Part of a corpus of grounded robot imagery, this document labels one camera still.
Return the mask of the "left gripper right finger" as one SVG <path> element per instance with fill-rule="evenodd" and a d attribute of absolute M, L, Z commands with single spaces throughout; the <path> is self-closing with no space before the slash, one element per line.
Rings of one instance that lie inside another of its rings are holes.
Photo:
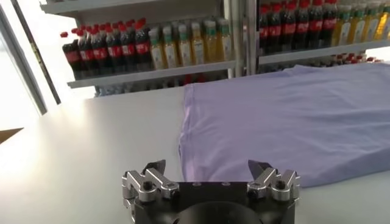
<path fill-rule="evenodd" d="M 294 170 L 280 173 L 269 163 L 254 160 L 247 162 L 253 181 L 247 183 L 247 196 L 251 200 L 270 197 L 279 202 L 300 199 L 300 176 Z"/>

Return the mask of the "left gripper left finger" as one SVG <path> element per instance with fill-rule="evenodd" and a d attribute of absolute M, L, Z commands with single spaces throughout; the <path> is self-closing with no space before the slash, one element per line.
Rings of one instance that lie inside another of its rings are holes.
<path fill-rule="evenodd" d="M 180 185 L 164 176 L 166 160 L 147 163 L 138 172 L 125 171 L 122 175 L 122 202 L 125 208 L 134 209 L 135 202 L 148 204 L 157 201 L 158 197 L 176 200 L 180 197 Z"/>

